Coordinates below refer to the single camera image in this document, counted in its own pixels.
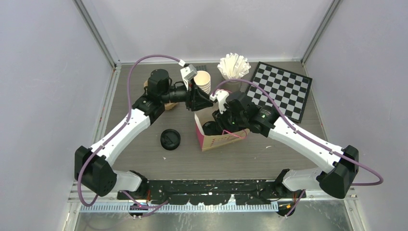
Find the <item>stack of paper cups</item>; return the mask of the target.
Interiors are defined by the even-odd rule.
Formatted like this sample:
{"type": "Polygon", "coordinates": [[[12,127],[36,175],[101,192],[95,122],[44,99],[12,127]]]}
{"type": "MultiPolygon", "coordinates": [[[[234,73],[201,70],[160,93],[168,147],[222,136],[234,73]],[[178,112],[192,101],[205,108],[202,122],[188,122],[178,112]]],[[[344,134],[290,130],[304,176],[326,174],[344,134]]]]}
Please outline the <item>stack of paper cups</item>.
{"type": "Polygon", "coordinates": [[[211,76],[208,72],[199,70],[193,79],[195,84],[204,92],[207,94],[211,92],[211,76]]]}

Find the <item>yellow pink paper bag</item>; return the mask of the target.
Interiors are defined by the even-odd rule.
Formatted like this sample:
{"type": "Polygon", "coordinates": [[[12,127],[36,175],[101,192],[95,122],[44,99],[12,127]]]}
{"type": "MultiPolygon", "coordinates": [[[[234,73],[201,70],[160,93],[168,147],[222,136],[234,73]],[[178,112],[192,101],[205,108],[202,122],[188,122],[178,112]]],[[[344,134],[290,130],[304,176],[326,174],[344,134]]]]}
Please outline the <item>yellow pink paper bag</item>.
{"type": "Polygon", "coordinates": [[[194,113],[196,134],[202,151],[207,151],[233,142],[243,140],[249,134],[247,128],[229,128],[216,122],[213,113],[217,113],[218,103],[194,113]]]}

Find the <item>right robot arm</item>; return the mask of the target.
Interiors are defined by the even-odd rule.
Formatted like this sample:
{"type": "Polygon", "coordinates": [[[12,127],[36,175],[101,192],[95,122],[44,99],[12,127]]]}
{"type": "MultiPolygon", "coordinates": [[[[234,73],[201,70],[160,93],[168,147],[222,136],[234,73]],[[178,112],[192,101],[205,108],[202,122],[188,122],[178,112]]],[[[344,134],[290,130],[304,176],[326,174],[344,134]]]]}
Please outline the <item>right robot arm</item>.
{"type": "Polygon", "coordinates": [[[297,190],[321,189],[334,198],[345,198],[358,173],[358,166],[347,160],[358,159],[355,147],[330,144],[281,116],[275,106],[256,105],[243,92],[217,90],[209,98],[218,104],[214,113],[217,122],[279,141],[317,165],[305,170],[284,169],[275,180],[278,196],[284,198],[297,190]]]}

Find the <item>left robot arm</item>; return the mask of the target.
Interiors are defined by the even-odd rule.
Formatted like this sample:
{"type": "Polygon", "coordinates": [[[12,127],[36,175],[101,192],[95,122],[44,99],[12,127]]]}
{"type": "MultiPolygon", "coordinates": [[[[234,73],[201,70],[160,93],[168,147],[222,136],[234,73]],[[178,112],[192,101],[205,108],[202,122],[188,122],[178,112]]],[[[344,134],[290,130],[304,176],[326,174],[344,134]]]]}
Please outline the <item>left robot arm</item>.
{"type": "Polygon", "coordinates": [[[144,93],[131,105],[125,118],[91,147],[80,146],[75,151],[77,188],[80,190],[84,185],[100,197],[112,190],[125,190],[136,199],[144,198],[148,187],[141,176],[131,171],[115,171],[112,165],[130,142],[165,111],[166,103],[184,102],[190,111],[214,105],[216,96],[195,83],[196,73],[183,68],[182,81],[173,83],[166,70],[153,70],[144,93]]]}

